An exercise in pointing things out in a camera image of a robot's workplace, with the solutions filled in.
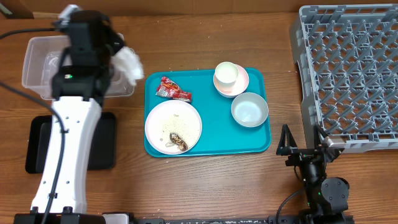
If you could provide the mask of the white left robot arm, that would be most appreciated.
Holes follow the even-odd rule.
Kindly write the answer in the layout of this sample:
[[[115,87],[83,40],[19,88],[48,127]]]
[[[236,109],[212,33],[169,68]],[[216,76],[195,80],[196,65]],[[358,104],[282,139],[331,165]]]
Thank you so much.
[[[105,223],[86,212],[86,173],[93,135],[114,68],[111,58],[124,45],[108,16],[67,6],[54,24],[66,34],[58,71],[52,77],[53,114],[42,180],[29,213],[14,223]]]

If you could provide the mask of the red snack wrapper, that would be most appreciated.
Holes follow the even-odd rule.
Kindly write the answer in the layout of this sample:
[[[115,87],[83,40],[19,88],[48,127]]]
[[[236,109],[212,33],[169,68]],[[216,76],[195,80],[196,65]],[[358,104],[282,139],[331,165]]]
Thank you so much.
[[[160,84],[156,89],[156,95],[187,103],[192,102],[192,94],[183,91],[175,82],[167,77],[161,78]]]

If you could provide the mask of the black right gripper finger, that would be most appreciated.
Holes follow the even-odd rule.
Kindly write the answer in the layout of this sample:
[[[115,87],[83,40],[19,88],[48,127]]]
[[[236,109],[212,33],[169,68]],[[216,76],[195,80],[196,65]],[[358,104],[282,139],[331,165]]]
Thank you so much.
[[[313,126],[314,146],[316,148],[327,148],[329,135],[323,130],[319,124]]]
[[[298,149],[297,144],[294,140],[294,137],[288,127],[287,124],[282,126],[281,137],[279,141],[279,145],[277,147],[278,150],[296,150]]]

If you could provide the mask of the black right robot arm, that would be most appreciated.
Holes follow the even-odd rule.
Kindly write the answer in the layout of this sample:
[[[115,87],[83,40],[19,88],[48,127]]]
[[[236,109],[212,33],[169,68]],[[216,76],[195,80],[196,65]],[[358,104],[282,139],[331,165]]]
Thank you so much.
[[[349,183],[341,177],[328,177],[328,163],[337,159],[344,151],[342,139],[333,139],[320,125],[313,126],[314,147],[300,149],[287,124],[282,126],[281,137],[276,151],[278,156],[286,156],[285,165],[294,168],[295,176],[303,188],[288,196],[279,206],[275,215],[276,223],[354,223],[347,217]],[[304,193],[308,208],[296,216],[282,216],[284,205],[293,197]]]

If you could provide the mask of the white napkin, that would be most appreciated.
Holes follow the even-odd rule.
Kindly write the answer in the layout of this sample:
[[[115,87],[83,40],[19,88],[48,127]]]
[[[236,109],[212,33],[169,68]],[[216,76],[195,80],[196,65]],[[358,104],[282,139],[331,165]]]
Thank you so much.
[[[144,69],[138,54],[130,47],[123,47],[111,57],[111,63],[122,72],[132,86],[137,80],[144,78]]]

